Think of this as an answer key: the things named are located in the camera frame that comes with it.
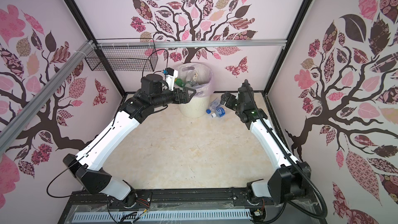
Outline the clear bottle bird label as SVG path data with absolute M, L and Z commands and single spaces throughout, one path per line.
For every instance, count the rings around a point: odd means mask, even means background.
M 186 83 L 191 86 L 194 86 L 198 84 L 198 77 L 199 77 L 198 72 L 196 70 L 192 70 L 188 73 L 186 77 Z

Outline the green bottle yellow cap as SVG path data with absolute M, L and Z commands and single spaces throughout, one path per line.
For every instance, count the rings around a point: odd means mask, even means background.
M 185 85 L 186 85 L 186 83 L 180 78 L 176 78 L 174 83 L 175 83 L 175 85 L 177 85 L 178 87 L 181 87 L 181 88 L 185 87 Z

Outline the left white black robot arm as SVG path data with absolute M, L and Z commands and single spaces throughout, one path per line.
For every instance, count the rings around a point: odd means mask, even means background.
M 174 88 L 174 78 L 149 74 L 141 78 L 141 89 L 126 100 L 111 123 L 78 154 L 63 159 L 67 170 L 92 195 L 105 194 L 130 207 L 135 204 L 135 189 L 122 179 L 105 172 L 103 165 L 123 139 L 158 107 L 187 104 L 196 94 L 195 89 Z

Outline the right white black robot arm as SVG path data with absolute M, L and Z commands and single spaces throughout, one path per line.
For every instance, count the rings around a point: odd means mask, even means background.
M 257 107 L 254 91 L 248 81 L 238 88 L 237 95 L 222 94 L 221 104 L 233 110 L 265 150 L 273 175 L 268 179 L 250 182 L 248 188 L 256 198 L 270 198 L 277 205 L 303 198 L 310 193 L 310 185 L 304 178 L 311 176 L 308 164 L 299 160 L 287 149 L 271 127 L 266 113 Z

